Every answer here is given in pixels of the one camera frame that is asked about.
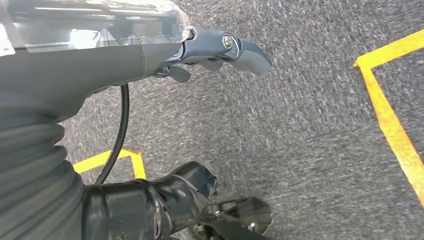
black plastic part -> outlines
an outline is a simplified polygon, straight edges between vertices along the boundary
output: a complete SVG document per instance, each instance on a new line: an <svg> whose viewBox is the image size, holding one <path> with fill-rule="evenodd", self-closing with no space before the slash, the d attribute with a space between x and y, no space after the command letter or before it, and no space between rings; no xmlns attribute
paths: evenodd
<svg viewBox="0 0 424 240"><path fill-rule="evenodd" d="M121 152L122 146L124 145L125 136L127 134L128 120L130 118L130 89L128 84L124 84L120 87L121 92L121 114L118 135L116 137L115 144L113 145L112 151L107 158L106 164L104 165L101 173L98 175L95 183L102 184L105 182L108 175L111 173L118 156Z"/></svg>
<svg viewBox="0 0 424 240"><path fill-rule="evenodd" d="M171 173L147 181L136 179L86 187L83 197L82 239L154 240L191 224L206 207L215 177L201 164L189 162L178 169L200 177Z"/></svg>

black cable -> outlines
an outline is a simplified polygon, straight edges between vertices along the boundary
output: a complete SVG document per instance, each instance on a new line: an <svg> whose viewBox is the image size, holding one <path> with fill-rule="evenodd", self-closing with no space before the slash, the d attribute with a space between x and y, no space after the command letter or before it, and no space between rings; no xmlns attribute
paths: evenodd
<svg viewBox="0 0 424 240"><path fill-rule="evenodd" d="M116 136L115 145L110 152L109 158L107 159L106 165L101 170L100 175L97 177L95 184L102 184L105 182L109 173L115 165L118 159L119 153L121 152L122 146L124 145L125 135L127 134L128 119L130 117L130 89L128 84L120 87L122 109L120 113L119 131Z"/></svg>

yellow line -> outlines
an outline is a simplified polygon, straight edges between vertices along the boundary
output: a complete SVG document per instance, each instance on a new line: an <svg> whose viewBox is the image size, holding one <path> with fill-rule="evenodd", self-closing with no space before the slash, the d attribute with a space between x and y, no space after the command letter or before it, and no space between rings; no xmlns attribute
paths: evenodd
<svg viewBox="0 0 424 240"><path fill-rule="evenodd" d="M424 29L357 58L378 124L424 207L424 163L377 82L372 68L424 47Z"/></svg>
<svg viewBox="0 0 424 240"><path fill-rule="evenodd" d="M83 161L77 162L73 165L75 172L81 174L87 172L88 170L100 167L106 164L111 151L105 151L98 155L87 158ZM119 152L118 159L131 157L132 167L134 170L135 178L137 179L146 179L145 168L143 165L143 158L140 152L134 152L127 149L122 149Z"/></svg>
<svg viewBox="0 0 424 240"><path fill-rule="evenodd" d="M145 166L143 165L143 158L141 152L131 153L132 168L134 169L134 176L136 179L146 179Z"/></svg>
<svg viewBox="0 0 424 240"><path fill-rule="evenodd" d="M364 54L356 60L361 68L372 69L424 47L424 29Z"/></svg>
<svg viewBox="0 0 424 240"><path fill-rule="evenodd" d="M411 140L401 125L398 117L384 96L371 69L362 69L369 97L378 118L381 131L399 161L400 167L415 190L424 207L424 164L415 150Z"/></svg>

ribbed hose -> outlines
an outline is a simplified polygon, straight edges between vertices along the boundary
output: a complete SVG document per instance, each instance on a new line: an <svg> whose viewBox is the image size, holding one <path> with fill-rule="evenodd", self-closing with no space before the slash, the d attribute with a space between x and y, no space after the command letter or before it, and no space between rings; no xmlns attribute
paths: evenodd
<svg viewBox="0 0 424 240"><path fill-rule="evenodd" d="M81 239L84 185L54 146L63 135L48 117L2 113L0 239Z"/></svg>

metal screw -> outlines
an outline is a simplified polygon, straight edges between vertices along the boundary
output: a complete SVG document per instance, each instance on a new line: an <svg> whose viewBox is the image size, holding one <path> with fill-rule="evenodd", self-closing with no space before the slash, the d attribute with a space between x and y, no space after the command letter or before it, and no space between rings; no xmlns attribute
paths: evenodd
<svg viewBox="0 0 424 240"><path fill-rule="evenodd" d="M256 232L256 223L252 222L250 225L247 226L247 229L252 232Z"/></svg>
<svg viewBox="0 0 424 240"><path fill-rule="evenodd" d="M233 46L233 38L226 33L222 37L222 43L224 44L224 47L226 47L227 49L230 49Z"/></svg>

